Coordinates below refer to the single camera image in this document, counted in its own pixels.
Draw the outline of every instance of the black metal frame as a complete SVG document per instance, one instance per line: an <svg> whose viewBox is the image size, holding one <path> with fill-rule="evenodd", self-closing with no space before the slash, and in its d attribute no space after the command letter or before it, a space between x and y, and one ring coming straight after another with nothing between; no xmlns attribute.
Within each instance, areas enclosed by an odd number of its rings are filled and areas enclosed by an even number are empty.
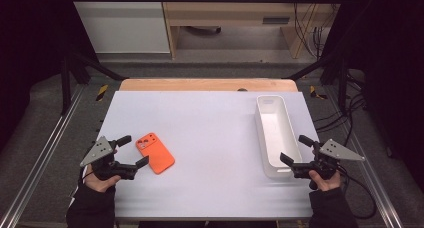
<svg viewBox="0 0 424 228"><path fill-rule="evenodd" d="M346 48L350 44L350 41L352 39L352 34L355 29L356 24L364 14L364 12L368 9L369 4L372 0L66 0L66 1L72 1L72 2L209 2L209 3L305 3L305 4L352 4L352 3L358 3L358 2L366 2L366 5L364 5L363 9L357 14L357 16L353 19L353 22L348 27L348 29L345 31L344 35L338 42L338 44L334 47L334 49L327 54L326 56L322 57L320 60L316 61L315 63L307 66L303 70L297 72L296 74L293 74L289 77L283 78L283 79L291 79L291 80L297 80L301 77L307 75L308 73L323 67L325 65L333 65L331 69L326 69L321 77L321 82L324 84L330 84L333 82L337 74L339 74L339 107L342 112L345 112L345 102L346 102L346 73L347 68L344 65L343 62L343 54L346 51ZM62 79L63 79L63 99L64 99L64 106L62 110L62 114L66 112L66 110L69 107L70 104L70 88L69 88L69 75L68 72L68 59L76 58L79 61L82 61L83 63L99 70L100 72L108 75L109 77L115 79L115 80L123 80L126 79L125 77L122 77L120 75L117 75L113 73L112 71L109 71L107 68L103 67L99 63L92 61L88 58L85 58L83 55L79 53L72 52L69 56L66 56L64 58L63 66L62 66ZM341 68L336 68L336 65L334 64L341 64ZM80 79L82 81L81 83L87 83L87 78L82 77Z"/></svg>

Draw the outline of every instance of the white tabletop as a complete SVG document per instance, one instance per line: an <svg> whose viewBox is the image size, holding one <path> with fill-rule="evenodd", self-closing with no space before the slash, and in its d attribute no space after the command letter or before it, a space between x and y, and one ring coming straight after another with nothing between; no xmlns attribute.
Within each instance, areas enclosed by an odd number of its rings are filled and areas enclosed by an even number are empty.
<svg viewBox="0 0 424 228"><path fill-rule="evenodd" d="M160 175L146 166L134 180L121 180L116 217L160 220L291 219L310 217L309 180L268 178L255 124L256 98L284 98L296 137L317 140L300 92L117 91L100 136L131 135L115 159L142 158L135 141L154 132L175 157ZM303 144L304 162L313 159Z"/></svg>

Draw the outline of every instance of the phone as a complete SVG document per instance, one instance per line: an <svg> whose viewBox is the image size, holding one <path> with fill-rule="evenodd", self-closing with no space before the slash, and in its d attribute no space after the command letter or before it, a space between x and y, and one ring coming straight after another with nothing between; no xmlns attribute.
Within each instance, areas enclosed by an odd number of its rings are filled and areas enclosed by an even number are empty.
<svg viewBox="0 0 424 228"><path fill-rule="evenodd" d="M149 133L135 143L140 153L149 156L153 172L160 174L175 163L175 159L155 133Z"/></svg>

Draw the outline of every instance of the rectangular container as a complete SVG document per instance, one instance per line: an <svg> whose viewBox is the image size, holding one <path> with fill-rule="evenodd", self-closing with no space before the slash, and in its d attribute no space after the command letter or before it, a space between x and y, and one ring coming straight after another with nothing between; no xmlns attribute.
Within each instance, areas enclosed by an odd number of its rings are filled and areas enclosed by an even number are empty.
<svg viewBox="0 0 424 228"><path fill-rule="evenodd" d="M284 99L281 96L259 96L256 107L256 128L265 174L270 178L288 178L290 167L280 161L283 152L302 162Z"/></svg>

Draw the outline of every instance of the human hand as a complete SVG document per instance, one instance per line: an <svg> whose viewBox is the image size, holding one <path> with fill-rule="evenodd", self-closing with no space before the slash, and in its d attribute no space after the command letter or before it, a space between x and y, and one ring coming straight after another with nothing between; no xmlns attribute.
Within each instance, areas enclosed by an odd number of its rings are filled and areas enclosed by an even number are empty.
<svg viewBox="0 0 424 228"><path fill-rule="evenodd" d="M309 176L313 181L315 181L318 189L321 191L329 191L338 188L341 184L339 171L336 171L336 173L334 173L334 175L329 180L322 179L318 172L314 170L309 171Z"/></svg>
<svg viewBox="0 0 424 228"><path fill-rule="evenodd" d="M109 187L114 186L116 183L118 183L119 180L121 180L121 177L118 175L112 176L111 178L104 181L99 180L99 178L94 175L91 164L87 166L86 174L89 175L85 177L85 185L92 190L102 193L106 192Z"/></svg>

